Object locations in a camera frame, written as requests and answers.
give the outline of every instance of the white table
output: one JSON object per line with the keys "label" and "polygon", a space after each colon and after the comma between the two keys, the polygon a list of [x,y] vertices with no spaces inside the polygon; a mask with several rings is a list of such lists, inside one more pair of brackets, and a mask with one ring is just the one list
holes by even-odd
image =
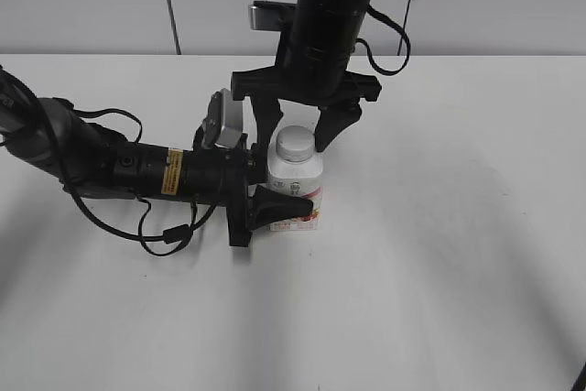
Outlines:
{"label": "white table", "polygon": [[[231,71],[271,59],[0,62],[189,148]],[[152,258],[0,152],[0,389],[570,389],[586,358],[585,72],[586,58],[415,58],[327,150],[320,230],[257,233],[252,254],[228,247],[218,210],[186,251]],[[91,206],[129,231],[144,209]],[[188,217],[159,202],[148,228]]]}

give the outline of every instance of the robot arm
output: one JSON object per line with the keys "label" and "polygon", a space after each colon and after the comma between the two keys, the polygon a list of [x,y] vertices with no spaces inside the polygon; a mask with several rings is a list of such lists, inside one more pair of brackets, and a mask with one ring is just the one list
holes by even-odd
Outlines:
{"label": "robot arm", "polygon": [[[84,214],[108,232],[137,239],[101,223],[82,197],[149,197],[188,201],[192,206],[196,201],[211,209],[223,205],[231,245],[247,246],[255,228],[302,217],[312,209],[310,201],[260,186],[254,197],[248,194],[249,184],[266,178],[268,143],[283,115],[278,100],[320,108],[315,136],[316,148],[323,151],[360,119],[360,101],[376,101],[381,92],[376,77],[346,70],[364,15],[373,13],[369,4],[370,0],[256,2],[253,27],[281,33],[275,65],[233,73],[232,96],[228,91],[213,95],[192,151],[128,142],[113,130],[83,121],[83,113],[69,102],[37,98],[1,68],[0,134],[12,155],[60,179]],[[246,97],[252,101],[258,133],[250,150],[238,122],[238,102]],[[194,222],[147,241],[189,241],[199,224]]]}

